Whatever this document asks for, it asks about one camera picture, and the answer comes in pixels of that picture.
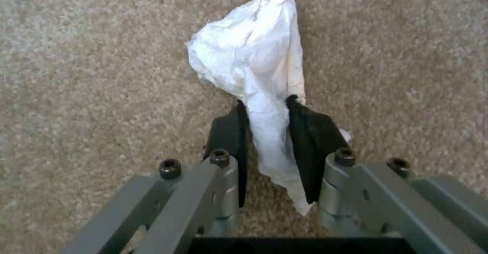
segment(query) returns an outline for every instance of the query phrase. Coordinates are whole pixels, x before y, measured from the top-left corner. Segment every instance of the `white tissue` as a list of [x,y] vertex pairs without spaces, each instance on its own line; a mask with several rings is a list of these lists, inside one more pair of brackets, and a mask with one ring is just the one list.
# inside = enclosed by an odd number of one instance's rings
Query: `white tissue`
[[200,79],[246,105],[258,168],[284,186],[302,215],[310,209],[288,133],[285,99],[305,103],[302,47],[294,0],[252,0],[221,21],[207,24],[188,42]]

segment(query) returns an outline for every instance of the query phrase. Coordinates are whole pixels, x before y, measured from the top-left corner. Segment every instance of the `black base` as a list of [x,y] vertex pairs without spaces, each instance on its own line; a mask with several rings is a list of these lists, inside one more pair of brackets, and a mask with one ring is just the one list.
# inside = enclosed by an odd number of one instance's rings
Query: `black base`
[[195,238],[188,253],[415,253],[401,238]]

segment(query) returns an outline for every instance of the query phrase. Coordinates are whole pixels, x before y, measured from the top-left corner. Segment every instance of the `screw head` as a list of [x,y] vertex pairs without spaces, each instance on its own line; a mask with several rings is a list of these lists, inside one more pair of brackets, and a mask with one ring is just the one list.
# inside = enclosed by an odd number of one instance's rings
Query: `screw head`
[[224,149],[213,150],[210,154],[210,163],[218,165],[221,168],[229,165],[229,152]]
[[181,175],[181,164],[177,159],[166,159],[159,164],[159,174],[164,180],[172,180]]
[[335,162],[344,167],[352,167],[356,162],[354,152],[349,148],[337,148],[335,152]]
[[408,178],[410,175],[410,163],[404,159],[392,157],[387,161],[387,165],[401,178]]

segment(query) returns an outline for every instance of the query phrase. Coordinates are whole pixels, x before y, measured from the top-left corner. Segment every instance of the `gray metal arm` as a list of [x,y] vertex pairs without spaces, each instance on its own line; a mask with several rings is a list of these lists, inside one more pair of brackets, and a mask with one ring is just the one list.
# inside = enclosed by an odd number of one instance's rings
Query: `gray metal arm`
[[[319,198],[319,220],[325,228],[346,236],[397,231],[419,253],[485,252],[488,202],[467,194],[458,182],[437,178],[429,182],[436,190],[421,180],[412,187],[384,163],[344,167],[334,156],[326,158]],[[445,194],[448,185],[450,195]]]

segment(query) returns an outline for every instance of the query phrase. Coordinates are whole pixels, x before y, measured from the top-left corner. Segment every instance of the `beige carpet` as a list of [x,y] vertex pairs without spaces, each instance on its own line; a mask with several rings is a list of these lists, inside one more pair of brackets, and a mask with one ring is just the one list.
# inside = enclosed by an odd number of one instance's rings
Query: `beige carpet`
[[[156,158],[200,158],[234,99],[185,42],[248,0],[0,0],[0,252],[56,252]],[[361,162],[397,155],[488,196],[488,0],[296,0],[308,105]],[[240,235],[316,236],[249,177]]]

